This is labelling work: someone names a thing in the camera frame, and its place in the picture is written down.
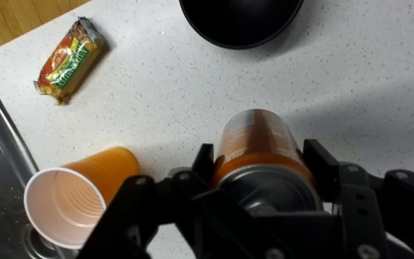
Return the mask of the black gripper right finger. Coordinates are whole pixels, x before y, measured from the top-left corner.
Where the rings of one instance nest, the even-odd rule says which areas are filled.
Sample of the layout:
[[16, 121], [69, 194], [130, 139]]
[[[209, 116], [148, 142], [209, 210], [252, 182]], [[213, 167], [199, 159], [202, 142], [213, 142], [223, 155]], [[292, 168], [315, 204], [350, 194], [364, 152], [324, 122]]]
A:
[[383, 178], [338, 161], [319, 141], [304, 142], [304, 158], [319, 195], [337, 207], [345, 254], [351, 259], [414, 259], [414, 172]]

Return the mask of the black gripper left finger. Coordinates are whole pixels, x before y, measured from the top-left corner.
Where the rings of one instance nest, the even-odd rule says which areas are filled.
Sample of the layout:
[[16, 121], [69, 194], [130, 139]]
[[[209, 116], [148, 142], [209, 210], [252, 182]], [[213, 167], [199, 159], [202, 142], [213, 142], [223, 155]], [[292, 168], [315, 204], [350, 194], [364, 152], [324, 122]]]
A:
[[192, 167], [156, 181], [128, 177], [92, 230], [77, 259], [151, 259], [148, 244], [161, 224], [174, 223], [196, 259], [203, 257], [202, 218], [194, 197], [210, 190], [215, 145], [203, 144]]

